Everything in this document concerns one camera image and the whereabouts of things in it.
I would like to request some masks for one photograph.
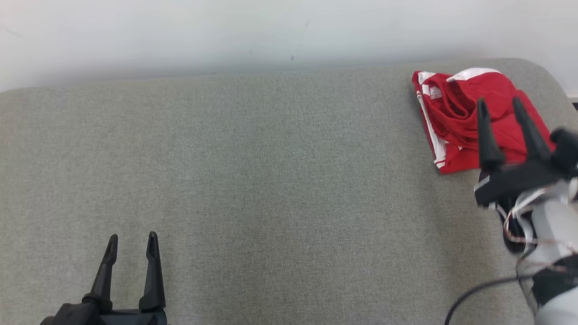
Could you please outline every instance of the red cloth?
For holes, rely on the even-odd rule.
[[[442,174],[479,167],[477,152],[477,100],[486,101],[496,142],[507,163],[526,157],[524,136],[514,115],[512,99],[520,97],[528,115],[548,141],[550,131],[526,94],[500,72],[471,68],[454,76],[416,71],[412,82],[421,105],[425,132]]]

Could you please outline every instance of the gray fabric surface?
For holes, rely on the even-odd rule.
[[[513,275],[477,171],[440,176],[410,78],[491,67],[550,127],[578,114],[543,68],[474,60],[203,76],[0,94],[0,323],[89,291],[119,235],[115,308],[158,233],[172,324],[439,324]],[[529,324],[512,284],[454,324]]]

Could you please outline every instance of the white wall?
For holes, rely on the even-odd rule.
[[[577,13],[575,0],[0,0],[0,91],[118,77],[521,57],[545,66],[578,97]]]

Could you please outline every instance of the wire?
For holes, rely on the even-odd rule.
[[[477,286],[471,288],[470,290],[468,290],[464,294],[462,294],[458,298],[458,300],[456,300],[454,302],[454,304],[451,306],[450,310],[447,312],[446,321],[444,322],[444,325],[450,325],[450,320],[451,320],[451,317],[453,316],[455,310],[459,307],[459,305],[461,305],[461,303],[464,300],[468,299],[469,296],[471,296],[472,294],[475,294],[478,291],[487,289],[489,287],[504,285],[506,283],[515,282],[515,281],[522,281],[522,280],[527,280],[527,279],[531,279],[531,278],[532,278],[532,275],[512,276],[510,278],[502,278],[502,279],[482,283],[480,285],[477,285]]]
[[[571,242],[558,241],[556,239],[550,239],[550,238],[537,239],[537,238],[533,238],[532,234],[528,234],[526,232],[524,232],[523,237],[520,237],[520,236],[516,236],[516,235],[512,234],[512,232],[510,231],[510,221],[513,219],[521,219],[520,217],[523,213],[528,212],[528,211],[532,211],[534,208],[532,203],[536,199],[541,197],[544,193],[547,193],[548,189],[551,187],[552,186],[547,186],[547,187],[544,187],[541,189],[537,189],[531,193],[520,195],[516,199],[516,204],[514,205],[514,207],[507,214],[501,206],[496,204],[496,210],[504,218],[503,232],[506,235],[506,238],[510,242],[526,244],[526,247],[525,247],[526,249],[528,249],[527,244],[562,245],[562,246],[566,247],[568,250],[570,250],[572,252],[571,253],[572,255],[576,255],[576,254],[578,254],[578,250],[575,248],[575,246]],[[558,271],[558,272],[566,272],[567,271],[567,269],[563,266],[552,265],[551,263],[544,263],[544,262],[540,262],[540,261],[531,261],[531,260],[528,260],[526,257],[527,257],[527,254],[523,254],[518,259],[518,262],[516,265],[520,265],[522,262],[525,262],[527,264],[543,266],[543,267],[551,269],[553,271]]]

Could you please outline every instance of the white stripe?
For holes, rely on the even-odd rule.
[[[431,94],[429,93],[429,85],[422,84],[421,85],[421,93],[424,94],[424,96],[430,96]]]
[[[423,100],[423,96],[418,91],[417,92],[417,100],[420,102],[421,111],[424,114],[425,118],[425,125],[427,126],[427,133],[429,134],[429,138],[432,142],[433,147],[433,154],[435,155],[435,161],[442,161],[446,159],[446,144],[443,139],[440,139],[437,134],[434,132],[434,128],[432,127],[432,123],[429,120],[428,111],[425,109],[425,104]],[[445,162],[436,162],[435,163],[438,168],[443,167],[446,163]]]
[[[477,77],[477,76],[483,75],[484,73],[489,73],[489,72],[500,73],[500,71],[490,69],[490,68],[469,68],[469,69],[466,69],[464,71],[460,71],[460,72],[456,73],[455,75],[447,78],[446,81],[447,82],[453,82],[456,80],[469,80],[473,77]]]
[[[428,78],[431,78],[433,76],[435,76],[436,73],[435,72],[426,72],[426,71],[421,71],[417,74],[417,80],[420,82],[420,84],[424,84],[424,82],[426,80],[428,80]]]

